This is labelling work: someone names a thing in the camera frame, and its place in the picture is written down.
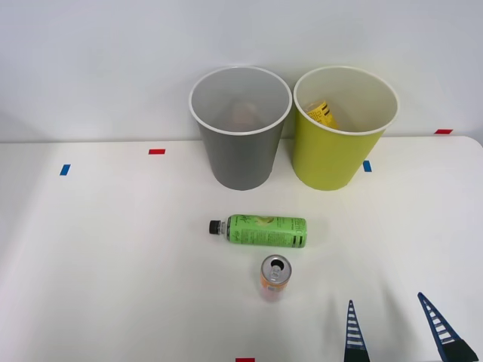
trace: can lid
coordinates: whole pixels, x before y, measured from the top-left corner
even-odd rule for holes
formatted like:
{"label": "can lid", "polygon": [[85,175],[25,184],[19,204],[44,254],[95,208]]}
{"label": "can lid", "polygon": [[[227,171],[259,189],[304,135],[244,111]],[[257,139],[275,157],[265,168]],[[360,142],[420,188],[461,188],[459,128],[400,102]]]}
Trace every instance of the can lid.
{"label": "can lid", "polygon": [[282,255],[270,255],[262,262],[262,275],[272,284],[285,284],[292,275],[292,265]]}
{"label": "can lid", "polygon": [[221,224],[220,220],[211,220],[210,221],[210,234],[218,235],[219,234],[218,231],[220,230],[220,224]]}

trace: green plastic bottle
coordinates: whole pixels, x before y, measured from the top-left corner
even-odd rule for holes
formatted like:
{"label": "green plastic bottle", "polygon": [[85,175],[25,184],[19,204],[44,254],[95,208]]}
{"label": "green plastic bottle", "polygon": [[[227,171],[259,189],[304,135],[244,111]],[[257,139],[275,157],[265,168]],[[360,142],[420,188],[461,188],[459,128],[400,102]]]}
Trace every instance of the green plastic bottle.
{"label": "green plastic bottle", "polygon": [[227,221],[211,220],[210,234],[236,244],[305,247],[307,222],[298,217],[231,215]]}

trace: yellow wrapper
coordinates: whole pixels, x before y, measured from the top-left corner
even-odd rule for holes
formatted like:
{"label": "yellow wrapper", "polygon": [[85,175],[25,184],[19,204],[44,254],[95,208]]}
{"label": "yellow wrapper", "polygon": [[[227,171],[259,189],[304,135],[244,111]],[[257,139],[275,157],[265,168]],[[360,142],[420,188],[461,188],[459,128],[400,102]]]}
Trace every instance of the yellow wrapper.
{"label": "yellow wrapper", "polygon": [[339,125],[335,121],[328,104],[324,100],[311,103],[304,110],[314,121],[335,130],[339,129]]}

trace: orange can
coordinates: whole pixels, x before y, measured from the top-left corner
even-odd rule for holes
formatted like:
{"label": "orange can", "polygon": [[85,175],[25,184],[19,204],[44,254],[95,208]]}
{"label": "orange can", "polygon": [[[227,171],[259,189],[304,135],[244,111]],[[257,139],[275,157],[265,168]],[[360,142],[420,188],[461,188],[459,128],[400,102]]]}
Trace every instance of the orange can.
{"label": "orange can", "polygon": [[279,297],[281,291],[286,288],[291,275],[292,265],[287,258],[282,255],[266,257],[260,271],[263,295],[270,299]]}

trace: trash bin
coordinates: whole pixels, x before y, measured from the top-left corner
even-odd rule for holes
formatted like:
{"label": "trash bin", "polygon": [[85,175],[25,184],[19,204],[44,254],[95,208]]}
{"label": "trash bin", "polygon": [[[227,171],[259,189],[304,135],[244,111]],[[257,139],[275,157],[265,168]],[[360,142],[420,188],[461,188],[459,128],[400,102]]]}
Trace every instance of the trash bin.
{"label": "trash bin", "polygon": [[287,84],[253,66],[219,69],[195,84],[189,110],[222,185],[249,190],[269,178],[291,106]]}
{"label": "trash bin", "polygon": [[[324,100],[339,129],[311,119],[304,109]],[[312,70],[294,88],[297,106],[293,166],[306,185],[347,185],[398,113],[398,97],[381,78],[349,66]]]}

